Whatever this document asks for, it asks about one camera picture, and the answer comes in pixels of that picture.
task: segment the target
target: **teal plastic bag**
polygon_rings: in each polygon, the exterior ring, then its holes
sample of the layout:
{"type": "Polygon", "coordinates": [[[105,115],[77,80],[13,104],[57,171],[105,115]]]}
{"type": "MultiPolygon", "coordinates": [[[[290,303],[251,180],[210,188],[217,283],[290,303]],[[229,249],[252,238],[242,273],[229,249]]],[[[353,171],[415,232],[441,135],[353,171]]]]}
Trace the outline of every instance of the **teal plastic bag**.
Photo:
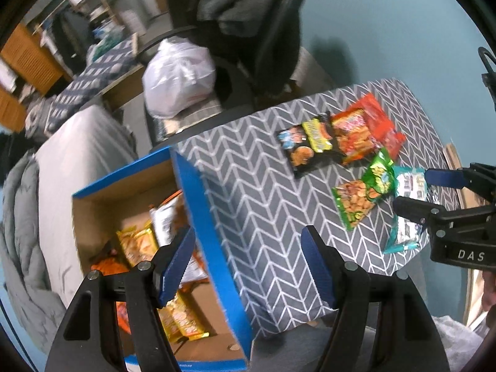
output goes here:
{"type": "MultiPolygon", "coordinates": [[[[393,172],[395,197],[403,196],[427,201],[428,188],[424,169],[393,166],[393,172]]],[[[391,233],[383,252],[388,254],[416,249],[420,246],[421,235],[421,225],[395,214],[391,233]]]]}

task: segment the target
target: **yellow label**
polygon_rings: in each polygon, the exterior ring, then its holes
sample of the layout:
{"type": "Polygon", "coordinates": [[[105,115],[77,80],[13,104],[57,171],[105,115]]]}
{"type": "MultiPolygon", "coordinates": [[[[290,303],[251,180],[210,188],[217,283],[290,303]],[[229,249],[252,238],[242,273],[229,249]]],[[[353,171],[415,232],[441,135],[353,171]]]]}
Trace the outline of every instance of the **yellow label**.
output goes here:
{"type": "Polygon", "coordinates": [[[326,150],[332,150],[331,142],[322,135],[321,122],[317,118],[310,121],[304,121],[302,123],[303,130],[305,130],[308,135],[308,140],[310,142],[311,148],[315,152],[322,152],[326,150]]]}

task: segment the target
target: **tablecloth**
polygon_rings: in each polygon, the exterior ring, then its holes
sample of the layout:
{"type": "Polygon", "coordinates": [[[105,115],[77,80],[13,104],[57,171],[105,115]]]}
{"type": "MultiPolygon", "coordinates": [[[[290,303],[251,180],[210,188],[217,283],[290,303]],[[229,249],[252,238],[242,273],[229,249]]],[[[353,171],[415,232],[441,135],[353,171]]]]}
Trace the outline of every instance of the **tablecloth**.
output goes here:
{"type": "MultiPolygon", "coordinates": [[[[346,231],[331,188],[360,178],[366,162],[346,168],[333,164],[295,179],[275,138],[278,130],[326,110],[338,113],[368,92],[407,137],[397,164],[447,168],[434,127],[408,87],[396,79],[296,99],[177,145],[201,173],[219,240],[255,334],[288,330],[328,311],[299,245],[305,225],[314,225],[344,260],[373,273],[391,275],[420,250],[382,254],[393,220],[391,197],[346,231]]],[[[459,206],[454,190],[436,189],[441,204],[459,206]]],[[[427,242],[423,235],[421,247],[427,242]]]]}

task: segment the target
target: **white bed sheet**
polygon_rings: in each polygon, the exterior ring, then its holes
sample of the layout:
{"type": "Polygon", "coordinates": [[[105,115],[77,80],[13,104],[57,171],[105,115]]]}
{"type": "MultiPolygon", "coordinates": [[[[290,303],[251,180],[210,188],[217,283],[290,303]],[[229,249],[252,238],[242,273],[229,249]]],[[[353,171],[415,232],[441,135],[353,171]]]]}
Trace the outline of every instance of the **white bed sheet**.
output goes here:
{"type": "Polygon", "coordinates": [[[72,195],[137,159],[130,132],[100,106],[71,117],[36,153],[40,247],[51,289],[69,306],[84,278],[72,195]]]}

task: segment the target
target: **gray comforter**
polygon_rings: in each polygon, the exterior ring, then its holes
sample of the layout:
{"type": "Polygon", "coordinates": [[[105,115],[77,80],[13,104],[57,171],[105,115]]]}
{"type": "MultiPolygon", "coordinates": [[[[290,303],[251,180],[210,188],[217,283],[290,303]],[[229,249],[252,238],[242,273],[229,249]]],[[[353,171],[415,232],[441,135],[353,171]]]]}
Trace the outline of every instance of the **gray comforter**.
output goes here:
{"type": "Polygon", "coordinates": [[[48,353],[65,307],[50,290],[38,237],[38,164],[28,152],[3,186],[0,260],[7,293],[19,323],[48,353]]]}

